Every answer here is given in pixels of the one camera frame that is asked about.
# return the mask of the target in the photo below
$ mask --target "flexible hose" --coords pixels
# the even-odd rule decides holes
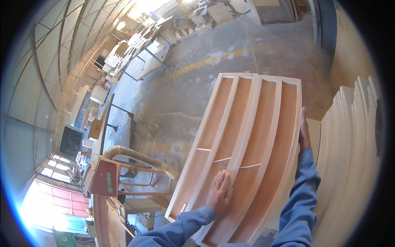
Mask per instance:
[[[153,166],[159,170],[165,172],[172,179],[177,179],[179,173],[169,164],[160,162],[154,158],[151,158],[145,154],[142,154],[136,150],[130,149],[128,147],[122,147],[119,145],[112,146],[103,153],[103,157],[107,159],[112,159],[115,155],[124,155],[134,160],[137,160],[145,165]]]

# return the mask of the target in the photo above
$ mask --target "stack of wooden boards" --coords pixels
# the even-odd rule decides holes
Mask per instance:
[[[343,246],[362,217],[379,171],[375,140],[377,91],[371,76],[340,87],[323,117],[317,170],[314,246]]]
[[[203,206],[212,179],[226,169],[232,206],[192,238],[201,246],[253,244],[294,176],[301,102],[299,79],[219,74],[166,218]]]

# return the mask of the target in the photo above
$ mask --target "blue sleeve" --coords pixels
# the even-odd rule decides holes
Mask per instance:
[[[295,185],[281,211],[279,234],[271,247],[312,246],[311,233],[317,224],[313,211],[317,206],[316,192],[320,182],[313,153],[306,148],[299,153]]]
[[[206,204],[196,210],[180,213],[177,220],[159,229],[136,235],[128,247],[134,246],[165,246],[180,247],[188,238],[195,234],[201,226],[215,220],[217,214]]]

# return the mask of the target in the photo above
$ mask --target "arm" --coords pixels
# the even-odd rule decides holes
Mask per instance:
[[[171,246],[179,247],[195,234],[201,226],[211,223],[217,214],[229,207],[233,188],[226,193],[230,174],[219,171],[211,182],[207,204],[196,210],[180,213],[177,220],[159,229],[136,235],[128,247],[134,246]]]
[[[295,184],[290,199],[281,211],[280,233],[272,242],[273,247],[312,246],[311,233],[317,224],[317,216],[313,211],[317,206],[316,192],[321,178],[316,170],[310,148],[304,108],[302,108],[299,143],[301,151],[298,156]]]
[[[195,234],[201,226],[215,220],[217,213],[206,204],[196,210],[180,213],[177,220],[159,229],[136,235],[128,247],[133,246],[183,246],[185,241]]]

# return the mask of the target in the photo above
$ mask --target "human hand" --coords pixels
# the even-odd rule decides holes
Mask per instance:
[[[300,110],[300,132],[299,132],[300,150],[310,148],[310,134],[308,133],[308,124],[306,121],[306,107]]]
[[[229,172],[222,170],[218,172],[211,182],[206,203],[214,209],[217,215],[229,208],[230,199],[233,195],[233,188],[230,188],[228,192],[226,192],[229,180]]]

